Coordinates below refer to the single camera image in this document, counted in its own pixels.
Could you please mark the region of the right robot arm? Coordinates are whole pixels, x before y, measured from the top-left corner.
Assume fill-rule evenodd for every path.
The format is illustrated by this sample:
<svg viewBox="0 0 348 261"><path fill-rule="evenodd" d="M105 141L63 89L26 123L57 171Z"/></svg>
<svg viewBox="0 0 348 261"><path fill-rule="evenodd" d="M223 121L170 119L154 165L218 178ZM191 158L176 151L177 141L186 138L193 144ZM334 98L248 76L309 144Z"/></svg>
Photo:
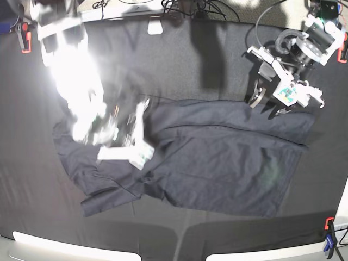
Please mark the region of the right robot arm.
<svg viewBox="0 0 348 261"><path fill-rule="evenodd" d="M106 101L88 52L88 34L75 1L31 1L43 63L70 113L75 142L98 148L98 160L126 160L141 170L154 148L144 138L149 99L117 95Z"/></svg>

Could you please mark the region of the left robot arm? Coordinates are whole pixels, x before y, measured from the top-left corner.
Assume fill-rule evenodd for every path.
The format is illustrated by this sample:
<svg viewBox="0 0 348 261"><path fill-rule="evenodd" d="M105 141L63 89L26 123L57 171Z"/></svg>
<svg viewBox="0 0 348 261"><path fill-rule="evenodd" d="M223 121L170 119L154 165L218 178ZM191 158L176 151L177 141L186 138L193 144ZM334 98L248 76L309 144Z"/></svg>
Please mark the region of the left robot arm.
<svg viewBox="0 0 348 261"><path fill-rule="evenodd" d="M275 104L270 114L273 118L298 107L305 108L311 100L324 107L322 90L311 86L307 75L316 64L325 66L335 52L338 62L347 62L347 32L339 21L343 7L341 1L310 1L303 30L280 32L273 52L260 41L258 46L247 49L248 54L261 62L248 100L251 108L267 98Z"/></svg>

